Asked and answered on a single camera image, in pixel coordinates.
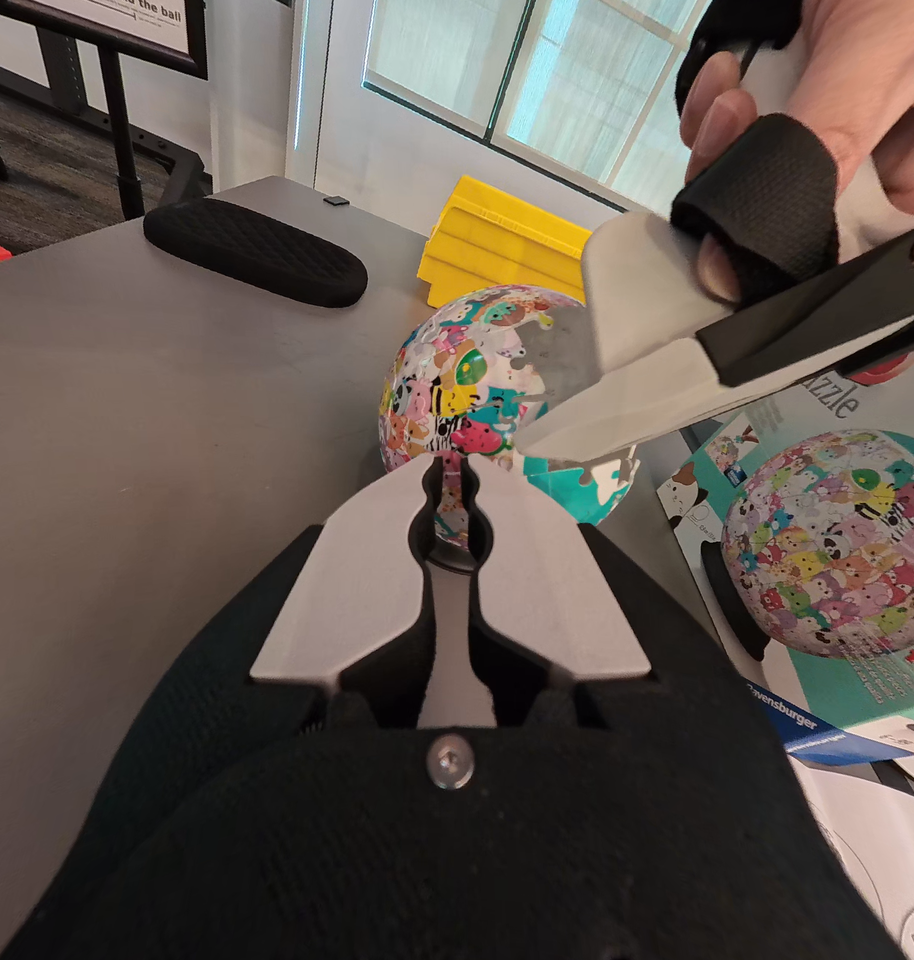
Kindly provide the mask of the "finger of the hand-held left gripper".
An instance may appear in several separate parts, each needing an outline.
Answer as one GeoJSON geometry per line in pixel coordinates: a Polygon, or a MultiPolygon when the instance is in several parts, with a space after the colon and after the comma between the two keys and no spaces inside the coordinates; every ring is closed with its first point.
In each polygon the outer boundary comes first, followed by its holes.
{"type": "Polygon", "coordinates": [[[595,230],[582,255],[593,331],[589,381],[518,433],[523,454],[603,457],[682,424],[687,403],[699,402],[705,387],[716,389],[695,335],[734,306],[698,281],[699,248],[653,213],[620,214],[595,230]]]}
{"type": "Polygon", "coordinates": [[[611,385],[602,391],[597,416],[579,415],[583,427],[578,461],[604,458],[706,418],[727,413],[780,390],[775,385],[727,388],[703,385],[662,392],[611,385]]]}

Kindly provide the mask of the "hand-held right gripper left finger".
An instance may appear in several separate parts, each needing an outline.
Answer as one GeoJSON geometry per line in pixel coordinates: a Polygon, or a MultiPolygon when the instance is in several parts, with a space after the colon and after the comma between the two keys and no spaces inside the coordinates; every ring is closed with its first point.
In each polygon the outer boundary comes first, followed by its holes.
{"type": "Polygon", "coordinates": [[[250,668],[268,683],[329,692],[368,655],[387,651],[424,608],[425,564],[411,545],[420,513],[434,513],[423,454],[365,486],[322,526],[303,569],[250,668]]]}

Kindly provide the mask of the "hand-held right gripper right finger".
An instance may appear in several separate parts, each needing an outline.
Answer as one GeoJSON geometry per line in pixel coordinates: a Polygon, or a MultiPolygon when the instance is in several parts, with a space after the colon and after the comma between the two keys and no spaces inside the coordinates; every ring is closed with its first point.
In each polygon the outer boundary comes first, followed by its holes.
{"type": "Polygon", "coordinates": [[[484,456],[462,468],[486,628],[569,681],[639,679],[651,663],[571,514],[484,456]]]}

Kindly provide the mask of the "colourful puzzle ball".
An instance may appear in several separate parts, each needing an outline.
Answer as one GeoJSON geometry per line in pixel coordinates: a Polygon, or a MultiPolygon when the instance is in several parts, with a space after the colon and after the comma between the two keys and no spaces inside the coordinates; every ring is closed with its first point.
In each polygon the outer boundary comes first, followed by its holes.
{"type": "Polygon", "coordinates": [[[470,454],[522,476],[578,522],[599,525],[620,504],[639,466],[635,447],[579,463],[526,456],[516,446],[520,430],[567,390],[587,386],[592,333],[574,298],[505,285],[440,307],[402,344],[379,406],[381,458],[389,472],[423,454],[442,458],[439,541],[468,549],[461,464],[470,454]]]}

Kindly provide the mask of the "teal puzzle box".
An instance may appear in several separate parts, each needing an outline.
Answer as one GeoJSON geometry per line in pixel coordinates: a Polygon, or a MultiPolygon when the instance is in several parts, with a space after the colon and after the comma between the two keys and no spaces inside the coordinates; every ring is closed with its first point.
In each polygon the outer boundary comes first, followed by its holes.
{"type": "Polygon", "coordinates": [[[914,358],[717,414],[656,495],[738,671],[914,780],[914,358]]]}

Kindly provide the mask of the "person's left hand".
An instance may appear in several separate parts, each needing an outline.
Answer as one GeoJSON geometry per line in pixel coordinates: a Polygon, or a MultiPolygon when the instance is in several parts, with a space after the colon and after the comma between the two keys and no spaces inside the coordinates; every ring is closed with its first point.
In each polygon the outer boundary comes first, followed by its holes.
{"type": "MultiPolygon", "coordinates": [[[[891,205],[914,215],[914,1],[804,1],[806,59],[786,111],[836,164],[837,191],[872,158],[891,205]]],[[[678,95],[689,182],[758,117],[734,53],[709,55],[678,95]]]]}

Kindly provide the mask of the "stack of yellow bins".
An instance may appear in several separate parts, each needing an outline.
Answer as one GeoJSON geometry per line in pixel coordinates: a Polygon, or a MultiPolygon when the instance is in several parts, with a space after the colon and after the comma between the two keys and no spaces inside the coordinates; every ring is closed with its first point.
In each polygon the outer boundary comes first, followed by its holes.
{"type": "Polygon", "coordinates": [[[492,286],[534,285],[584,302],[581,258],[589,230],[469,175],[462,176],[425,244],[417,277],[439,308],[492,286]]]}

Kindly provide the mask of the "black padded wrist rest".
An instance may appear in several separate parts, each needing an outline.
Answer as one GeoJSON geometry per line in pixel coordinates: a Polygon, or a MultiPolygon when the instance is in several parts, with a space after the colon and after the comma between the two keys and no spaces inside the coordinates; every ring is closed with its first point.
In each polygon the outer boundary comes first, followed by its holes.
{"type": "Polygon", "coordinates": [[[307,306],[346,308],[367,291],[367,268],[350,251],[225,200],[159,207],[143,233],[173,257],[307,306]]]}

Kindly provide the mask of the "white instruction sheet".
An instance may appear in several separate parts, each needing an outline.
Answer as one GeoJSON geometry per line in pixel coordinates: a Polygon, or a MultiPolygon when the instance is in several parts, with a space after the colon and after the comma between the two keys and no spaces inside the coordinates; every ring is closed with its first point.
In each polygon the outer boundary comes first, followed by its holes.
{"type": "Polygon", "coordinates": [[[914,959],[914,795],[790,762],[851,882],[904,955],[914,959]]]}

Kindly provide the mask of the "black metal sign stand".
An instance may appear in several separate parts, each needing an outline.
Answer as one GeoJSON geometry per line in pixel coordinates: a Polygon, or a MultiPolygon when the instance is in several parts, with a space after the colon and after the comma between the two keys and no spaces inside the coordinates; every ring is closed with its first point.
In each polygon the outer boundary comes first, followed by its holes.
{"type": "Polygon", "coordinates": [[[87,98],[77,40],[41,27],[36,28],[36,33],[54,109],[113,144],[118,193],[126,220],[138,219],[146,213],[136,163],[138,154],[162,167],[168,175],[158,202],[160,207],[212,194],[212,177],[205,171],[199,154],[130,123],[123,68],[117,51],[103,45],[97,48],[106,99],[106,111],[98,111],[87,98]]]}

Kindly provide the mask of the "black framed sign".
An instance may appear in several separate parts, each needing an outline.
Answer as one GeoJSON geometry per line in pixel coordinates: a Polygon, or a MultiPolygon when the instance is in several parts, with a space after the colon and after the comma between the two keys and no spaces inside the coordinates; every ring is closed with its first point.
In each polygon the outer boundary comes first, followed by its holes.
{"type": "Polygon", "coordinates": [[[208,79],[203,1],[0,1],[0,16],[208,79]]]}

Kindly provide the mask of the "window with dark frame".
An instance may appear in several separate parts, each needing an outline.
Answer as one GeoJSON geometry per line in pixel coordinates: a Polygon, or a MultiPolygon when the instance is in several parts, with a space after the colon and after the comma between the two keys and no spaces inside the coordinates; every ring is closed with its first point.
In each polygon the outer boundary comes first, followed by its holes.
{"type": "Polygon", "coordinates": [[[706,1],[378,1],[363,88],[612,206],[667,216],[706,1]]]}

